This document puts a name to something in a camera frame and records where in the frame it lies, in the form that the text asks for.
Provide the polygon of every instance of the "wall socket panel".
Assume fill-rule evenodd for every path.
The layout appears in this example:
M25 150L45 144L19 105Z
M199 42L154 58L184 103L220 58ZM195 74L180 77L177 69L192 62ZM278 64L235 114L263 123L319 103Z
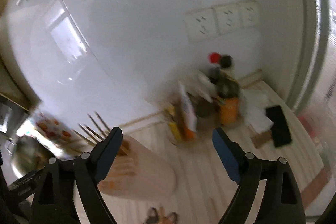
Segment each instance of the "wall socket panel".
M199 42L259 24L256 1L216 5L184 15L190 42Z
M219 35L212 8L188 13L185 15L184 22L191 42L198 42Z

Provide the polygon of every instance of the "electrical outlet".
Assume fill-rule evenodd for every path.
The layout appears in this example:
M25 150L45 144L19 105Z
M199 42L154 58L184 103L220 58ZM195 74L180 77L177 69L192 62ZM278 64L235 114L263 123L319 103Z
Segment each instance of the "electrical outlet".
M184 22L191 42L218 36L215 17L211 8L186 14Z
M214 9L217 15L218 26L221 34L233 32L241 27L239 6L237 4L216 6Z
M252 27L259 24L259 9L255 1L240 4L243 26Z

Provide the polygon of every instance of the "pink object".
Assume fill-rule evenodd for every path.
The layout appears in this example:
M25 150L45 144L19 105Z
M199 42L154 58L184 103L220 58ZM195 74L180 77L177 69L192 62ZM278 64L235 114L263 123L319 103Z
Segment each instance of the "pink object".
M98 189L107 195L132 200L163 200L170 198L176 176L172 167L132 137L127 156L117 156Z

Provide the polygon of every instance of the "metal pot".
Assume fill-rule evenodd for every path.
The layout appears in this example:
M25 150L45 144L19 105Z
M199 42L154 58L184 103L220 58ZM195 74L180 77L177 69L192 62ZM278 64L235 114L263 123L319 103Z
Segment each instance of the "metal pot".
M54 154L44 147L36 138L29 136L19 137L16 144L8 141L6 149L11 154L11 165L22 176L30 171L43 168Z

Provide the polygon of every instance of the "chopsticks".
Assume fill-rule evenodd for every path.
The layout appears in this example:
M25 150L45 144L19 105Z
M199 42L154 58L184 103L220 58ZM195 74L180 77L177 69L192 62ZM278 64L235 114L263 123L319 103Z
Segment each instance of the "chopsticks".
M103 126L106 128L106 130L108 131L108 133L110 133L110 131L111 131L110 127L106 124L106 122L102 119L102 117L96 111L94 113L96 114L96 116L98 117L98 119L100 120L100 122L103 124ZM98 129L98 131L101 133L102 136L99 135L97 132L95 132L93 129L91 129L89 126L87 126L85 124L84 124L84 126L82 126L81 124L78 124L78 126L93 141L91 141L88 138L84 137L83 135L81 135L80 133L78 133L76 130L72 130L72 131L77 136L79 136L80 138L82 138L83 140L85 140L85 142L88 145L95 146L100 141L103 141L107 137L107 134L100 128L100 126L97 124L97 122L93 119L93 117L89 113L87 115L90 118L90 120L93 122L93 124L95 125L95 127ZM128 153L129 153L129 150L122 144L121 147L120 147L120 150L118 152L118 155L128 155Z

